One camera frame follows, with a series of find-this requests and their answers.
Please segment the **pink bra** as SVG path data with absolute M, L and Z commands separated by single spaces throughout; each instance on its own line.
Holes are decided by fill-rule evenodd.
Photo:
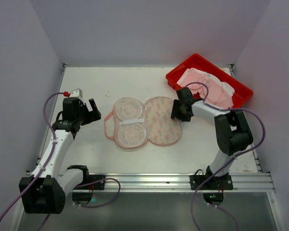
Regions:
M 206 97 L 207 89 L 205 86 L 202 84 L 190 84 L 192 82 L 201 82 L 205 84 L 209 89 L 208 96 Z M 193 72 L 193 70 L 191 70 L 181 83 L 181 87 L 186 87 L 188 84 L 190 84 L 188 88 L 193 94 L 198 93 L 202 99 L 206 97 L 205 101 L 210 104 L 221 108 L 232 108 L 234 106 L 232 96 L 229 95 L 223 87 L 204 74 Z

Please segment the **floral fabric laundry bag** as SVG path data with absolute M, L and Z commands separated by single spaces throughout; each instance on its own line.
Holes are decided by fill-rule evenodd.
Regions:
M 158 146 L 175 144 L 182 135 L 180 121 L 171 119 L 173 100 L 154 97 L 145 103 L 121 98 L 104 118 L 105 135 L 125 149 L 138 148 L 147 141 Z

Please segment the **white bra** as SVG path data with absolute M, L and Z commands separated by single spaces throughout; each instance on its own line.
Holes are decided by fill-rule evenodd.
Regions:
M 179 80 L 177 81 L 177 84 L 182 86 L 181 83 L 183 82 L 183 80 L 185 79 L 186 75 L 191 72 L 191 70 L 193 70 L 193 72 L 197 72 L 197 73 L 200 73 L 200 74 L 204 74 L 206 75 L 207 77 L 209 77 L 210 79 L 212 79 L 214 82 L 216 82 L 217 84 L 219 84 L 221 87 L 223 87 L 223 89 L 231 96 L 234 95 L 235 93 L 235 90 L 233 87 L 231 87 L 231 85 L 229 85 L 228 83 L 226 82 L 222 82 L 220 81 L 216 76 L 214 76 L 213 74 L 210 74 L 210 73 L 207 73 L 207 72 L 204 72 L 204 71 L 201 71 L 199 69 L 196 69 L 196 68 L 188 68 L 185 70 L 185 72 L 182 74 L 182 76 L 179 78 Z

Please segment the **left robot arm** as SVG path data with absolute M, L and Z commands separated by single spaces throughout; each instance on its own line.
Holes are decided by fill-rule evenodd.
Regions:
M 60 175 L 64 157 L 80 128 L 101 119 L 94 99 L 89 99 L 89 103 L 91 111 L 79 97 L 63 100 L 63 109 L 51 126 L 52 137 L 42 159 L 31 175 L 19 182 L 27 214 L 60 214 L 66 196 L 78 185 L 89 182 L 89 171 L 84 165 L 71 165 Z

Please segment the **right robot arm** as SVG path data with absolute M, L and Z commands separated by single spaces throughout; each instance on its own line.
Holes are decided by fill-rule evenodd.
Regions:
M 201 175 L 191 177 L 191 188 L 201 185 L 202 190 L 213 190 L 225 186 L 233 189 L 229 169 L 235 155 L 247 149 L 253 143 L 253 136 L 242 110 L 231 111 L 218 108 L 203 99 L 195 99 L 189 88 L 176 92 L 178 99 L 173 101 L 171 119 L 182 122 L 191 121 L 191 117 L 201 117 L 214 124 L 216 141 L 219 147 L 213 162 Z

